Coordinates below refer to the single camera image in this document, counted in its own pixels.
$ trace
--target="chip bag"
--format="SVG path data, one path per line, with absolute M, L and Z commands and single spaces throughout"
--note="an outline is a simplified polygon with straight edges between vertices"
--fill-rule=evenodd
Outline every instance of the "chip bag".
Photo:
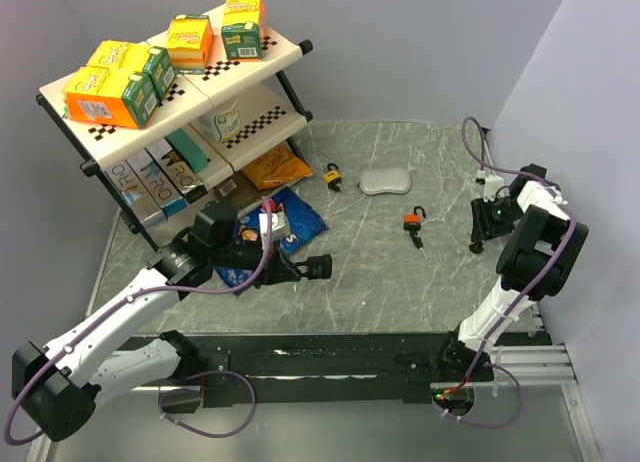
M 319 233 L 327 230 L 327 224 L 318 213 L 305 201 L 298 197 L 290 188 L 282 189 L 275 194 L 273 202 L 278 210 L 284 210 L 289 219 L 291 235 L 280 240 L 282 251 L 291 255 L 304 244 L 309 242 Z M 245 240 L 259 240 L 260 222 L 259 214 L 264 209 L 258 207 L 242 217 L 237 223 L 234 233 L 242 230 L 242 238 Z M 216 272 L 229 287 L 241 284 L 251 276 L 250 270 L 227 269 L 216 267 Z
M 258 190 L 275 189 L 300 177 L 313 175 L 311 168 L 293 155 L 285 145 L 265 152 L 242 169 L 242 172 Z

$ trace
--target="blue chip bag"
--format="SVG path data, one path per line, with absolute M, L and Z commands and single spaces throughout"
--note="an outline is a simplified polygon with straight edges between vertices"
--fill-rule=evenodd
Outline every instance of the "blue chip bag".
M 286 255 L 293 254 L 320 232 L 327 230 L 327 224 L 325 224 L 322 217 L 290 188 L 282 189 L 271 198 L 276 204 L 277 210 L 284 210 L 287 219 L 289 219 L 291 235 L 286 239 L 280 240 L 282 251 Z M 256 228 L 260 227 L 260 221 L 258 220 L 260 212 L 264 212 L 262 206 L 242 217 L 236 223 L 234 234 L 237 234 L 239 230 L 246 229 L 245 235 L 247 235 L 247 231 L 253 231 L 253 236 L 257 240 L 260 237 L 259 229 L 256 230 Z M 224 267 L 216 267 L 216 272 L 229 287 L 241 284 L 252 274 L 250 270 L 227 269 Z

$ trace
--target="gray marble tabletop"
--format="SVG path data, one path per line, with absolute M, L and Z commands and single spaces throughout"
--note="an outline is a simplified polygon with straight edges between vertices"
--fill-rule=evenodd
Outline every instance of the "gray marble tabletop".
M 495 283 L 503 241 L 473 255 L 463 243 L 471 230 L 469 202 L 481 194 L 477 170 L 457 126 L 421 123 L 311 124 L 297 136 L 315 175 L 294 186 L 327 222 L 292 258 L 333 256 L 333 277 L 251 289 L 241 296 L 190 295 L 146 323 L 141 333 L 445 331 L 467 317 Z M 322 180 L 326 164 L 341 168 L 343 191 Z M 403 167 L 412 180 L 405 195 L 366 196 L 356 186 L 367 168 Z M 421 237 L 427 258 L 402 229 L 405 213 L 423 206 Z M 94 301 L 96 310 L 153 255 L 140 236 L 119 223 Z M 214 279 L 205 287 L 222 287 Z M 526 312 L 512 330 L 534 328 Z

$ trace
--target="orange chip bag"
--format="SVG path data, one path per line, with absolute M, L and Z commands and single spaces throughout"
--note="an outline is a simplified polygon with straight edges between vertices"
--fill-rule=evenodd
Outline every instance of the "orange chip bag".
M 259 190 L 274 189 L 300 177 L 313 175 L 311 168 L 284 145 L 265 152 L 242 172 Z

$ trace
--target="plastic container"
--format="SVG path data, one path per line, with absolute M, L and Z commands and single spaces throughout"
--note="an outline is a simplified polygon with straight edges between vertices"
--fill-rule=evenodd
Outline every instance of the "plastic container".
M 198 123 L 203 135 L 206 135 L 210 142 L 234 139 L 242 129 L 238 98 L 234 97 L 214 107 L 213 110 L 200 116 Z

